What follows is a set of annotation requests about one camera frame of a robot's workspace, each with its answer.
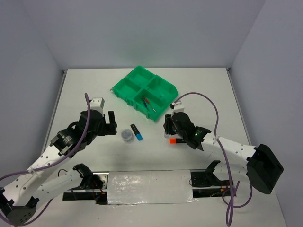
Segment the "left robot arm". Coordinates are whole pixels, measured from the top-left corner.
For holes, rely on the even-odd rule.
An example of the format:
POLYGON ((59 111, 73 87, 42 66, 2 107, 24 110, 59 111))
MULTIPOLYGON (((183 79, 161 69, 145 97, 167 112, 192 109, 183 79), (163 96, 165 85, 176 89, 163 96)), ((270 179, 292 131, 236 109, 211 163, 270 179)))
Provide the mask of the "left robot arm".
POLYGON ((116 135, 115 114, 109 111, 108 116, 109 122, 106 122, 101 111, 81 112, 79 120, 59 131, 26 171, 9 174, 17 178, 0 190, 0 217, 10 225, 21 227, 34 222, 36 210, 41 206, 47 207, 53 198, 64 191, 80 187, 99 189, 103 193, 104 180, 83 163, 76 164, 53 180, 49 177, 97 136, 116 135))

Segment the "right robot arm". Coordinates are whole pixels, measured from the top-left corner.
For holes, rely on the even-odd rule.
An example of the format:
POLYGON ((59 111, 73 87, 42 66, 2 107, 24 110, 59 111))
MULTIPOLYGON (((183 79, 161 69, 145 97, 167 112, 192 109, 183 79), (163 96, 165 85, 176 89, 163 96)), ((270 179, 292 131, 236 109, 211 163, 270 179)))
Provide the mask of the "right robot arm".
POLYGON ((250 146, 216 137, 209 129, 195 126, 184 112, 165 115, 163 128, 167 135, 178 135, 189 147, 211 154, 225 151, 234 180, 247 181, 263 194, 270 194, 284 171, 270 147, 250 146))

